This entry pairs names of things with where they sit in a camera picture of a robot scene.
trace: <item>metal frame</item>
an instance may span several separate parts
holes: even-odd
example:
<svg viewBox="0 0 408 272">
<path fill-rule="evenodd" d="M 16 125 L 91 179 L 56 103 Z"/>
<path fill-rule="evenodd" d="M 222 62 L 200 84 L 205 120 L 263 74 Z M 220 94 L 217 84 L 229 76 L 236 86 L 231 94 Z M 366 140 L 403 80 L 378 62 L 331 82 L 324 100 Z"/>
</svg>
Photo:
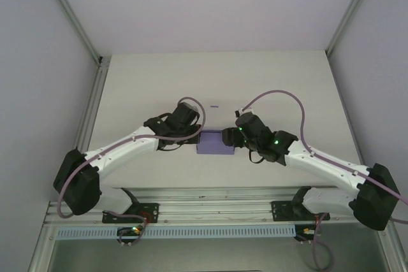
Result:
<svg viewBox="0 0 408 272">
<path fill-rule="evenodd" d="M 80 127 L 76 135 L 75 146 L 81 152 L 88 151 L 91 142 L 92 132 L 98 114 L 99 104 L 102 98 L 103 87 L 105 86 L 106 77 L 111 57 L 103 57 L 101 64 L 96 72 L 94 83 L 92 84 L 91 93 L 85 107 L 84 114 L 80 122 Z"/>
<path fill-rule="evenodd" d="M 349 6 L 346 9 L 342 19 L 340 20 L 340 24 L 337 26 L 336 31 L 331 38 L 329 45 L 326 48 L 326 55 L 330 57 L 340 42 L 344 32 L 346 31 L 350 21 L 353 19 L 355 13 L 357 12 L 358 8 L 360 7 L 363 0 L 351 0 Z"/>
<path fill-rule="evenodd" d="M 85 45 L 86 49 L 88 50 L 89 54 L 93 58 L 96 65 L 99 65 L 101 56 L 98 54 L 92 42 L 90 41 L 87 33 L 85 32 L 84 28 L 82 27 L 77 15 L 73 11 L 71 5 L 69 4 L 68 0 L 58 0 L 59 4 L 63 12 L 71 25 L 74 27 L 76 33 L 78 34 L 79 38 L 81 39 L 82 43 Z"/>
<path fill-rule="evenodd" d="M 154 201 L 160 204 L 157 224 L 149 227 L 167 229 L 185 226 L 220 225 L 250 226 L 304 224 L 304 222 L 274 222 L 270 202 L 291 199 L 298 188 L 253 188 L 253 189 L 138 189 L 132 192 L 142 202 Z M 62 207 L 63 212 L 69 209 Z M 107 226 L 120 227 L 129 224 L 107 225 L 101 222 L 102 212 L 92 210 L 71 219 L 61 219 L 56 214 L 56 203 L 50 203 L 41 230 L 29 272 L 47 271 L 52 258 L 55 241 L 60 229 L 70 227 L 92 227 L 105 229 Z M 357 224 L 353 217 L 332 215 L 326 224 Z M 405 272 L 404 252 L 395 226 L 390 222 L 383 232 L 378 232 L 384 250 L 384 260 L 390 271 Z"/>
</svg>

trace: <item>wire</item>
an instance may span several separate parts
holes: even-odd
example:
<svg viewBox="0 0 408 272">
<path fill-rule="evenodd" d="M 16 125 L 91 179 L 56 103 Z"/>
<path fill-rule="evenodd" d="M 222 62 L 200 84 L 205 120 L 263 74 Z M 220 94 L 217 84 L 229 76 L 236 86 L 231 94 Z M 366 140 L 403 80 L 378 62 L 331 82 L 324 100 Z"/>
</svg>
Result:
<svg viewBox="0 0 408 272">
<path fill-rule="evenodd" d="M 163 119 L 165 117 L 169 117 L 170 115 L 171 115 L 171 113 L 164 113 L 164 114 L 161 114 L 161 115 L 159 115 L 157 117 L 159 117 L 160 119 Z"/>
<path fill-rule="evenodd" d="M 164 151 L 164 152 L 170 152 L 170 151 L 176 151 L 177 149 L 181 148 L 182 145 L 179 145 L 176 148 L 172 148 L 172 149 L 158 149 L 159 151 Z"/>
<path fill-rule="evenodd" d="M 314 230 L 314 237 L 313 237 L 313 261 L 314 261 L 314 264 L 316 265 L 316 267 L 319 269 L 319 271 L 324 271 L 324 272 L 330 272 L 334 268 L 334 265 L 335 265 L 335 257 L 334 257 L 333 250 L 329 247 L 329 245 L 327 243 L 319 241 L 319 239 L 317 238 L 317 233 L 320 230 L 321 222 L 323 221 L 325 216 L 327 216 L 327 214 L 328 213 L 322 214 L 319 221 L 317 221 L 316 229 Z M 326 269 L 323 269 L 320 266 L 319 261 L 317 260 L 317 245 L 324 246 L 327 249 L 327 251 L 329 252 L 329 254 L 330 254 L 330 257 L 331 257 L 330 258 L 331 259 L 330 264 Z"/>
<path fill-rule="evenodd" d="M 135 240 L 133 240 L 133 241 L 131 242 L 130 245 L 134 245 L 135 243 L 137 243 L 137 242 L 140 240 L 140 238 L 143 236 L 143 234 L 145 233 L 145 230 L 146 230 L 146 227 L 147 227 L 146 218 L 143 218 L 142 216 L 139 216 L 139 215 L 122 215 L 122 214 L 120 214 L 120 213 L 115 213 L 114 211 L 110 211 L 110 210 L 107 210 L 106 212 L 107 212 L 107 213 L 110 213 L 111 215 L 113 215 L 113 216 L 115 216 L 115 217 L 119 217 L 119 218 L 137 218 L 137 219 L 140 219 L 140 220 L 143 221 L 143 229 L 142 229 L 142 231 L 140 232 L 139 236 L 138 236 Z M 119 235 L 119 243 L 122 243 L 122 237 L 123 237 L 123 235 L 125 235 L 126 233 L 129 233 L 129 232 L 131 232 L 131 231 L 132 231 L 131 229 L 128 229 L 128 230 L 126 230 L 126 231 L 120 232 L 120 235 Z"/>
<path fill-rule="evenodd" d="M 258 162 L 252 161 L 252 153 L 253 153 L 253 151 L 252 151 L 251 149 L 249 149 L 249 160 L 250 160 L 251 162 L 253 162 L 254 164 L 261 164 L 261 163 L 265 160 L 265 158 L 262 157 Z"/>
<path fill-rule="evenodd" d="M 142 215 L 143 215 L 143 217 L 146 218 L 147 224 L 152 222 L 153 217 L 152 217 L 152 215 L 150 213 L 148 213 L 147 211 L 142 211 Z"/>
<path fill-rule="evenodd" d="M 71 174 L 70 176 L 67 178 L 67 180 L 65 181 L 64 185 L 62 186 L 62 189 L 59 193 L 59 197 L 58 197 L 58 202 L 57 202 L 57 214 L 58 216 L 60 216 L 63 219 L 68 219 L 71 218 L 73 216 L 73 213 L 70 213 L 69 215 L 65 215 L 62 213 L 61 211 L 61 205 L 62 205 L 62 201 L 64 199 L 64 195 L 66 192 L 66 189 L 68 188 L 69 184 L 71 183 L 72 179 L 74 179 L 74 177 L 86 166 L 89 165 L 91 162 L 95 161 L 98 158 L 103 157 L 104 155 L 106 155 L 108 152 L 111 152 L 112 150 L 126 144 L 129 143 L 131 141 L 136 141 L 142 138 L 155 138 L 157 140 L 172 140 L 172 141 L 183 141 L 183 140 L 189 140 L 190 138 L 193 138 L 195 136 L 197 136 L 201 130 L 203 129 L 204 125 L 205 125 L 205 110 L 204 110 L 204 106 L 195 98 L 192 97 L 183 97 L 182 99 L 180 99 L 178 101 L 177 104 L 180 104 L 182 101 L 184 100 L 191 100 L 194 101 L 200 108 L 201 108 L 201 112 L 203 113 L 203 120 L 201 123 L 201 127 L 194 133 L 192 133 L 192 135 L 189 136 L 184 136 L 184 137 L 166 137 L 166 136 L 158 136 L 158 135 L 137 135 L 137 136 L 133 136 L 133 137 L 129 137 L 126 138 L 108 148 L 106 148 L 105 150 L 101 151 L 99 154 L 91 157 L 90 159 L 88 159 L 87 161 L 83 162 L 81 165 L 79 165 L 79 167 L 77 167 Z"/>
<path fill-rule="evenodd" d="M 245 111 L 246 109 L 248 109 L 248 107 L 250 107 L 252 104 L 254 104 L 258 99 L 261 99 L 263 96 L 269 95 L 269 94 L 274 94 L 274 93 L 280 93 L 280 94 L 285 94 L 288 95 L 290 97 L 292 97 L 300 106 L 300 110 L 302 111 L 302 121 L 300 122 L 300 141 L 302 142 L 303 146 L 305 147 L 305 149 L 309 152 L 312 153 L 312 149 L 309 148 L 308 144 L 306 143 L 305 140 L 305 108 L 303 107 L 302 102 L 291 92 L 288 92 L 286 90 L 281 90 L 281 89 L 275 89 L 275 90 L 269 90 L 267 92 L 264 92 L 262 94 L 260 94 L 258 97 L 255 97 L 250 103 L 248 103 L 247 106 L 245 106 L 242 111 Z M 381 189 L 385 190 L 386 192 L 388 192 L 389 194 L 391 194 L 392 196 L 396 197 L 398 200 L 401 200 L 401 202 L 403 202 L 405 205 L 408 206 L 408 199 L 404 196 L 401 196 L 399 193 L 395 192 L 394 190 L 390 189 L 389 187 L 385 186 L 384 184 L 376 181 L 375 179 L 369 177 L 368 175 L 365 175 L 359 171 L 356 171 L 355 169 L 352 169 L 350 167 L 347 167 L 345 165 L 339 164 L 338 162 L 332 161 L 331 159 L 328 159 L 327 157 L 324 157 L 320 154 L 317 154 L 314 152 L 314 156 L 317 157 L 318 159 L 327 162 L 328 164 L 331 164 L 333 166 L 336 166 L 338 168 L 341 168 L 343 170 L 346 170 L 350 173 L 356 173 L 358 176 L 364 178 L 365 180 L 373 183 L 374 185 L 380 187 Z M 398 222 L 398 223 L 402 223 L 402 224 L 408 224 L 408 220 L 399 220 L 399 219 L 393 219 L 391 218 L 390 220 L 394 221 L 394 222 Z"/>
<path fill-rule="evenodd" d="M 280 94 L 285 94 L 288 95 L 290 97 L 292 97 L 298 104 L 300 107 L 300 110 L 302 112 L 302 120 L 300 122 L 300 141 L 302 142 L 303 146 L 305 147 L 305 149 L 309 152 L 312 153 L 312 149 L 309 148 L 308 144 L 306 143 L 305 140 L 305 108 L 303 107 L 302 102 L 291 92 L 288 92 L 286 90 L 281 90 L 281 89 L 275 89 L 275 90 L 269 90 L 267 92 L 264 92 L 262 94 L 260 94 L 259 96 L 255 97 L 250 103 L 247 104 L 247 106 L 245 106 L 242 111 L 245 111 L 246 109 L 248 109 L 252 104 L 254 104 L 258 99 L 261 99 L 262 97 L 269 95 L 269 94 L 275 94 L 275 93 L 280 93 Z M 350 173 L 356 173 L 358 176 L 366 179 L 367 181 L 373 183 L 374 185 L 380 187 L 381 189 L 385 190 L 386 192 L 388 192 L 389 194 L 391 194 L 392 196 L 396 197 L 398 200 L 401 200 L 405 205 L 408 206 L 408 199 L 404 196 L 401 196 L 400 194 L 398 194 L 397 192 L 395 192 L 394 190 L 390 189 L 389 187 L 383 185 L 382 183 L 376 181 L 375 179 L 360 173 L 359 171 L 356 171 L 355 169 L 349 168 L 345 165 L 339 164 L 338 162 L 332 161 L 331 159 L 328 159 L 327 157 L 324 157 L 320 154 L 317 154 L 314 152 L 314 156 L 317 157 L 318 159 L 327 162 L 328 164 L 331 164 L 333 166 L 336 166 L 338 168 L 341 168 L 343 170 L 346 170 Z M 316 224 L 316 229 L 315 229 L 315 235 L 314 235 L 314 239 L 313 239 L 313 260 L 314 263 L 316 265 L 316 267 L 320 270 L 320 271 L 325 271 L 325 272 L 329 272 L 333 269 L 334 264 L 335 264 L 335 258 L 334 258 L 334 254 L 331 250 L 331 248 L 324 242 L 321 242 L 318 240 L 317 238 L 317 233 L 319 232 L 320 229 L 320 225 L 322 220 L 325 218 L 325 216 L 327 215 L 327 213 L 322 214 L 322 216 L 320 217 L 319 221 Z M 408 220 L 400 220 L 400 219 L 395 219 L 395 218 L 390 218 L 391 221 L 397 222 L 397 223 L 401 223 L 401 224 L 408 224 Z M 332 261 L 331 264 L 329 265 L 329 267 L 327 269 L 322 269 L 322 267 L 320 267 L 319 263 L 317 262 L 317 253 L 316 253 L 316 246 L 317 245 L 322 245 L 325 248 L 328 249 L 331 257 L 332 257 Z"/>
</svg>

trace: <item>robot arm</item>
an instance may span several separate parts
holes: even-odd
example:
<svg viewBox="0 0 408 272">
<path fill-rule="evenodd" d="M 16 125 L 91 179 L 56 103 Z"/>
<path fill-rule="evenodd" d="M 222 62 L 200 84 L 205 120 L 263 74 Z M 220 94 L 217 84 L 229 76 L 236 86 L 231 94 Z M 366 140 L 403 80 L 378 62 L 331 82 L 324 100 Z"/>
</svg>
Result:
<svg viewBox="0 0 408 272">
<path fill-rule="evenodd" d="M 93 208 L 137 215 L 140 203 L 132 193 L 103 186 L 101 182 L 140 154 L 155 152 L 167 145 L 198 143 L 201 125 L 196 123 L 199 117 L 195 107 L 182 102 L 173 113 L 148 119 L 142 127 L 106 147 L 84 154 L 74 149 L 65 156 L 54 188 L 63 193 L 74 215 L 82 215 Z M 80 171 L 69 180 L 79 167 L 82 167 Z"/>
<path fill-rule="evenodd" d="M 382 231 L 391 217 L 398 199 L 368 180 L 362 173 L 398 193 L 390 172 L 382 165 L 373 168 L 355 165 L 330 156 L 288 132 L 272 132 L 251 111 L 239 114 L 235 122 L 244 137 L 244 145 L 268 162 L 302 169 L 331 181 L 338 189 L 302 187 L 292 200 L 295 212 L 306 209 L 311 213 L 354 215 L 369 228 Z"/>
</svg>

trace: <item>metal bar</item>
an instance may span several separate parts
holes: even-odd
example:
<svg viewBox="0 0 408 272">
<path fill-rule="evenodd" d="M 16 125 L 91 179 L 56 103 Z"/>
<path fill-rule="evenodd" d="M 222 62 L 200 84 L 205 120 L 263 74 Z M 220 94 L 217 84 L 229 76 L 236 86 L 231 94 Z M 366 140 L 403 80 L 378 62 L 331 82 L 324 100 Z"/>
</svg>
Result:
<svg viewBox="0 0 408 272">
<path fill-rule="evenodd" d="M 94 129 L 96 115 L 98 114 L 99 104 L 102 98 L 103 87 L 108 75 L 109 65 L 110 57 L 103 57 L 101 65 L 95 76 L 95 81 L 92 86 L 84 117 L 78 130 L 78 136 L 76 137 L 75 146 L 81 152 L 87 151 L 89 148 L 89 143 L 91 142 L 91 136 Z"/>
<path fill-rule="evenodd" d="M 407 272 L 408 267 L 405 261 L 404 249 L 394 223 L 388 222 L 387 228 L 383 232 L 378 232 L 378 235 L 390 271 Z"/>
<path fill-rule="evenodd" d="M 342 95 L 342 92 L 341 92 L 340 87 L 339 87 L 339 83 L 337 82 L 337 79 L 336 79 L 336 76 L 335 76 L 335 73 L 334 73 L 334 70 L 333 70 L 333 65 L 332 65 L 329 58 L 327 58 L 327 60 L 329 62 L 331 75 L 333 76 L 334 84 L 336 85 L 337 93 L 339 94 L 339 98 L 340 98 L 340 102 L 341 102 L 342 107 L 343 107 L 344 114 L 346 115 L 347 124 L 348 124 L 350 132 L 351 132 L 351 137 L 353 139 L 354 146 L 356 147 L 358 159 L 360 160 L 361 165 L 365 165 L 364 157 L 363 157 L 363 154 L 361 153 L 361 146 L 358 143 L 356 133 L 355 133 L 355 131 L 353 129 L 353 125 L 351 123 L 351 119 L 350 119 L 350 115 L 349 115 L 349 112 L 348 112 L 347 107 L 346 107 L 346 103 L 344 102 L 343 95 Z"/>
<path fill-rule="evenodd" d="M 28 272 L 48 271 L 57 237 L 57 227 L 43 227 Z"/>
<path fill-rule="evenodd" d="M 89 94 L 88 94 L 88 99 L 86 100 L 86 105 L 84 107 L 84 110 L 82 111 L 81 114 L 81 120 L 78 126 L 78 131 L 76 132 L 76 137 L 75 137 L 75 142 L 74 142 L 74 147 L 77 147 L 79 143 L 82 141 L 82 134 L 83 134 L 83 129 L 82 127 L 85 124 L 85 120 L 89 111 L 89 108 L 91 107 L 91 98 L 94 95 L 94 88 L 96 86 L 96 80 L 98 79 L 98 75 L 100 74 L 99 66 L 96 67 L 95 69 L 95 76 L 94 76 L 94 81 L 92 83 L 92 87 L 90 88 Z"/>
<path fill-rule="evenodd" d="M 62 10 L 65 12 L 68 20 L 71 22 L 72 26 L 74 27 L 76 33 L 79 35 L 82 43 L 85 45 L 86 49 L 88 50 L 89 54 L 93 58 L 96 65 L 99 65 L 100 55 L 92 45 L 88 35 L 86 34 L 84 28 L 82 27 L 81 23 L 79 22 L 78 17 L 75 15 L 71 5 L 69 4 L 68 0 L 58 0 L 59 4 L 61 5 Z"/>
<path fill-rule="evenodd" d="M 337 26 L 337 29 L 334 32 L 334 35 L 331 38 L 329 45 L 326 48 L 326 54 L 328 58 L 330 58 L 334 49 L 337 47 L 338 43 L 340 42 L 341 37 L 345 33 L 348 25 L 350 24 L 350 21 L 354 17 L 362 1 L 363 0 L 351 0 L 351 2 L 349 3 L 349 6 L 347 7 L 346 12 L 344 13 L 342 17 L 340 24 Z"/>
<path fill-rule="evenodd" d="M 160 204 L 158 225 L 243 225 L 243 224 L 297 224 L 303 222 L 275 222 L 271 201 L 291 200 L 297 189 L 147 189 L 136 190 L 142 202 Z M 69 213 L 66 204 L 61 208 Z M 69 220 L 57 216 L 56 203 L 50 203 L 45 225 L 102 226 L 102 211 L 91 210 Z M 355 223 L 354 217 L 331 215 L 328 223 Z"/>
</svg>

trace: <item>white table surface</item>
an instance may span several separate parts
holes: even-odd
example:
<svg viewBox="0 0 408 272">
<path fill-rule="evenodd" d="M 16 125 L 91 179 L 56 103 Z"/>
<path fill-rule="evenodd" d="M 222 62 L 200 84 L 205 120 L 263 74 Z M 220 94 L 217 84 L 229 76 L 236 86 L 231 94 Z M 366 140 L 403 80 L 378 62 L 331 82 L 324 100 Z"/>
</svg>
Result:
<svg viewBox="0 0 408 272">
<path fill-rule="evenodd" d="M 128 135 L 150 117 L 173 111 L 184 96 L 203 103 L 207 129 L 232 127 L 235 110 L 271 89 L 288 90 L 303 102 L 310 145 L 358 163 L 324 51 L 114 55 L 90 150 Z M 271 130 L 299 135 L 300 109 L 290 97 L 272 94 L 253 108 Z M 280 164 L 251 164 L 247 149 L 238 148 L 235 155 L 198 155 L 194 145 L 139 156 L 104 183 L 129 188 L 333 185 Z"/>
</svg>

